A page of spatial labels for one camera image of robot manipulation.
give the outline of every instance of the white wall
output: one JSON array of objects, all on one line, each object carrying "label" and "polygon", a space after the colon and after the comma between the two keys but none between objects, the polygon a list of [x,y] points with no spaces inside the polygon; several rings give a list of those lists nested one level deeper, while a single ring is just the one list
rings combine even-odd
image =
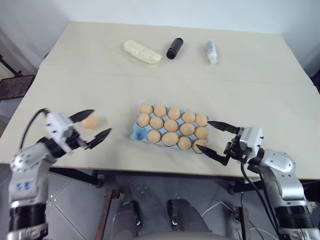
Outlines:
[{"label": "white wall", "polygon": [[282,33],[307,74],[319,68],[320,0],[0,0],[0,53],[35,73],[68,21]]}]

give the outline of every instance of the black cable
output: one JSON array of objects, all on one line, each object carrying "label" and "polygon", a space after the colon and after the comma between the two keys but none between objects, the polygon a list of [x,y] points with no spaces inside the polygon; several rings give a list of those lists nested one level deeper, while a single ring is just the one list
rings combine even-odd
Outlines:
[{"label": "black cable", "polygon": [[266,214],[267,214],[267,216],[268,216],[268,218],[270,220],[270,223],[271,223],[273,229],[275,230],[276,234],[279,236],[278,229],[276,228],[276,226],[275,226],[275,224],[273,222],[273,219],[270,216],[270,213],[269,213],[269,210],[268,210],[268,207],[267,207],[267,205],[265,203],[264,198],[262,197],[262,195],[261,195],[259,189],[257,188],[257,186],[250,180],[250,178],[247,176],[247,174],[245,172],[245,164],[241,163],[240,168],[241,168],[241,172],[242,172],[242,175],[243,175],[244,179],[247,180],[253,186],[254,190],[256,191],[256,194],[260,198],[260,201],[261,201],[261,203],[263,205],[263,208],[264,208],[264,210],[265,210],[265,212],[266,212]]},{"label": "black cable", "polygon": [[[241,198],[240,198],[240,203],[241,203],[241,207],[244,208],[244,205],[242,203],[242,198],[244,197],[245,192],[242,193]],[[262,235],[261,231],[256,227],[256,225],[254,225],[254,223],[249,219],[249,223],[255,227],[255,230],[258,232],[258,234],[260,235],[262,240],[265,240],[264,236]]]},{"label": "black cable", "polygon": [[271,202],[270,202],[270,199],[269,199],[269,197],[268,197],[268,193],[267,193],[267,188],[266,188],[266,185],[265,185],[264,176],[261,174],[261,172],[259,173],[259,176],[260,176],[260,178],[261,178],[261,181],[263,182],[263,184],[262,184],[263,187],[262,187],[262,188],[263,188],[264,196],[265,196],[265,199],[266,199],[266,203],[268,204],[269,210],[270,210],[270,212],[271,212],[274,225],[275,225],[276,229],[279,229],[279,225],[278,225],[278,222],[277,222],[277,219],[276,219],[276,215],[275,215],[274,209],[273,209],[273,207],[271,206]]},{"label": "black cable", "polygon": [[41,114],[41,113],[44,113],[45,115],[47,115],[49,113],[49,111],[46,109],[46,108],[42,108],[40,110],[38,110],[34,115],[33,117],[31,118],[31,120],[29,121],[28,125],[26,126],[25,130],[24,130],[24,133],[22,135],[22,139],[21,139],[21,142],[20,142],[20,147],[19,147],[19,150],[23,148],[24,146],[24,143],[25,143],[25,138],[27,136],[27,133],[29,131],[29,128],[31,126],[31,124],[34,122],[34,120],[36,119],[36,117]]}]

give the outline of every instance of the egg carton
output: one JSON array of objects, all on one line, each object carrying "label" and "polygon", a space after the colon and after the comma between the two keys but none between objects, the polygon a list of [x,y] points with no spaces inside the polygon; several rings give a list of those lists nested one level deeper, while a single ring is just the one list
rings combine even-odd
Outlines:
[{"label": "egg carton", "polygon": [[[169,110],[170,110],[170,107],[165,107],[165,110],[166,110],[166,115],[163,116],[163,117],[161,117],[161,119],[163,120],[163,122],[165,122],[165,121],[167,121],[167,120],[170,119],[170,117],[168,117],[168,112],[169,112]],[[179,138],[184,136],[184,135],[179,131],[179,129],[180,129],[180,127],[181,127],[183,124],[186,123],[186,122],[183,121],[183,119],[181,118],[182,115],[183,115],[184,113],[186,113],[186,112],[187,112],[187,111],[180,109],[180,118],[178,118],[177,120],[175,120],[175,121],[177,122],[177,124],[178,124],[178,130],[177,130],[175,133],[177,134],[177,136],[178,136]],[[153,117],[156,117],[156,115],[152,112],[152,113],[149,114],[149,117],[150,117],[150,119],[151,119],[151,118],[153,118]],[[195,121],[192,122],[191,124],[194,126],[194,130],[196,130],[197,128],[199,128],[199,125],[198,125]],[[149,142],[148,139],[147,139],[147,137],[148,137],[148,133],[149,133],[150,131],[158,131],[158,132],[160,133],[160,136],[161,136],[161,137],[160,137],[160,141],[158,141],[157,143],[151,143],[151,142]],[[162,140],[162,137],[163,137],[163,135],[166,134],[166,133],[168,133],[168,131],[167,131],[167,129],[166,129],[164,126],[163,126],[162,128],[160,128],[160,129],[156,130],[156,129],[154,129],[150,124],[148,124],[148,125],[145,126],[145,127],[141,127],[141,126],[139,126],[139,125],[137,124],[137,122],[135,122],[135,124],[133,125],[133,133],[132,133],[132,135],[130,136],[130,138],[133,139],[133,140],[136,140],[136,141],[140,141],[140,142],[146,142],[146,143],[149,143],[149,144],[161,145],[161,146],[164,146],[164,147],[166,147],[166,148],[174,148],[174,149],[179,149],[179,150],[181,150],[181,149],[178,147],[177,144],[172,145],[172,146],[166,146],[166,145],[164,145],[164,144],[162,143],[162,141],[161,141],[161,140]],[[186,137],[190,139],[191,145],[194,143],[194,141],[198,140],[197,136],[196,136],[194,133],[191,134],[191,135],[189,135],[189,136],[186,136]],[[193,150],[192,147],[190,147],[188,150],[184,150],[184,152],[190,152],[190,153],[194,153],[194,154],[195,154],[195,151]]]}]

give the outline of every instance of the wire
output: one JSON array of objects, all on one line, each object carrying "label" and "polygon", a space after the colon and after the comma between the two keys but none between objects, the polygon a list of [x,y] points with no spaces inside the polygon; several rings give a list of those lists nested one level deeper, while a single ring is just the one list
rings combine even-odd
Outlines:
[{"label": "wire", "polygon": [[277,222],[277,219],[276,219],[276,215],[275,215],[274,209],[272,208],[270,199],[269,199],[269,197],[268,197],[268,193],[267,193],[267,188],[266,188],[266,185],[265,185],[264,176],[263,176],[261,173],[259,173],[259,176],[260,176],[261,181],[262,181],[262,183],[263,183],[263,184],[262,184],[262,185],[263,185],[263,192],[264,192],[264,196],[265,196],[265,199],[266,199],[266,203],[268,204],[270,213],[271,213],[272,218],[273,218],[274,225],[275,225],[276,229],[278,229],[278,228],[279,228],[279,225],[278,225],[278,222]]},{"label": "wire", "polygon": [[31,124],[34,122],[34,120],[36,119],[36,117],[41,114],[41,113],[44,113],[45,115],[47,115],[49,113],[49,111],[46,109],[46,108],[42,108],[40,110],[38,110],[34,115],[33,117],[31,118],[31,120],[29,121],[28,125],[26,126],[24,132],[23,132],[23,135],[22,135],[22,139],[21,139],[21,142],[20,142],[20,147],[19,147],[19,150],[23,148],[24,146],[24,143],[25,143],[25,138],[27,136],[27,133],[29,131],[29,128],[31,126]]},{"label": "wire", "polygon": [[213,209],[214,207],[216,207],[217,205],[222,204],[223,206],[225,206],[227,209],[229,209],[231,212],[233,212],[233,210],[231,209],[231,207],[227,206],[224,202],[220,201],[218,203],[216,203],[215,205],[209,207],[207,210],[205,210],[202,214],[201,217],[203,217],[208,211],[210,211],[211,209]]},{"label": "wire", "polygon": [[[241,207],[242,207],[242,208],[244,207],[243,202],[242,202],[242,199],[243,199],[244,195],[245,195],[245,192],[242,193],[241,198],[240,198],[240,203],[241,203]],[[253,227],[256,228],[256,225],[254,225],[254,223],[253,223],[250,219],[249,219],[249,223],[250,223]],[[261,233],[258,229],[257,229],[256,231],[257,231],[258,234],[260,235],[261,239],[262,239],[262,240],[265,240],[265,238],[264,238],[264,236],[262,235],[262,233]]]},{"label": "wire", "polygon": [[245,164],[244,164],[244,163],[241,163],[240,168],[241,168],[241,172],[242,172],[242,174],[243,174],[244,179],[247,180],[247,181],[253,186],[254,190],[256,191],[256,194],[257,194],[258,197],[260,198],[260,201],[261,201],[261,203],[262,203],[262,205],[263,205],[263,208],[264,208],[264,210],[265,210],[265,212],[266,212],[266,214],[267,214],[267,216],[268,216],[268,218],[269,218],[269,220],[270,220],[270,222],[271,222],[271,225],[272,225],[273,229],[275,230],[276,234],[279,235],[278,229],[276,228],[276,226],[275,226],[275,224],[274,224],[274,222],[273,222],[273,219],[272,219],[271,216],[270,216],[270,213],[269,213],[269,210],[268,210],[268,208],[267,208],[267,205],[266,205],[266,203],[265,203],[264,198],[262,197],[262,195],[261,195],[259,189],[257,188],[257,186],[256,186],[256,185],[250,180],[250,178],[247,176],[247,174],[246,174],[246,172],[245,172],[245,167],[244,167],[244,166],[245,166]]},{"label": "wire", "polygon": [[259,230],[259,231],[261,231],[261,232],[264,232],[265,234],[268,234],[270,237],[272,237],[273,239],[275,239],[275,240],[278,240],[278,238],[276,238],[275,236],[273,236],[270,232],[268,232],[268,231],[266,231],[266,230],[263,230],[263,229],[260,229],[260,228],[257,228],[257,227],[250,227],[250,230],[251,229],[256,229],[256,230]]}]

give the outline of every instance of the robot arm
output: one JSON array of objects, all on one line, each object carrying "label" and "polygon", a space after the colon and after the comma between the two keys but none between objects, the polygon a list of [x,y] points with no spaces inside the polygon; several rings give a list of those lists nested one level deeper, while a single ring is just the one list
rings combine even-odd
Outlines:
[{"label": "robot arm", "polygon": [[248,169],[260,175],[265,185],[265,197],[280,240],[320,240],[319,229],[313,225],[304,189],[296,176],[296,163],[285,152],[263,150],[261,128],[234,127],[224,122],[209,121],[213,127],[236,134],[224,150],[225,156],[197,145],[208,157],[224,166],[230,158],[248,164]]},{"label": "robot arm", "polygon": [[92,149],[101,143],[111,128],[86,142],[73,128],[75,122],[88,117],[93,110],[78,112],[71,117],[46,110],[46,129],[52,138],[41,138],[36,144],[20,149],[11,160],[9,184],[10,222],[7,240],[42,240],[48,235],[46,201],[48,171],[66,153],[82,147]]}]

